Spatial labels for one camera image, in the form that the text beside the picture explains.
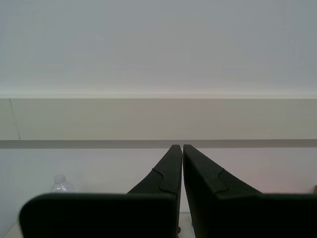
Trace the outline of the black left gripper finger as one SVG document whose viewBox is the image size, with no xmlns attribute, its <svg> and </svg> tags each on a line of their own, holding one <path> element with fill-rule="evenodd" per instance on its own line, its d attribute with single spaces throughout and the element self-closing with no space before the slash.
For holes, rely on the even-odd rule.
<svg viewBox="0 0 317 238">
<path fill-rule="evenodd" d="M 172 145 L 126 194 L 47 193 L 29 200 L 19 224 L 25 238 L 176 238 L 183 153 Z"/>
<path fill-rule="evenodd" d="M 314 238 L 314 194 L 262 193 L 192 145 L 183 147 L 183 175 L 198 238 Z"/>
</svg>

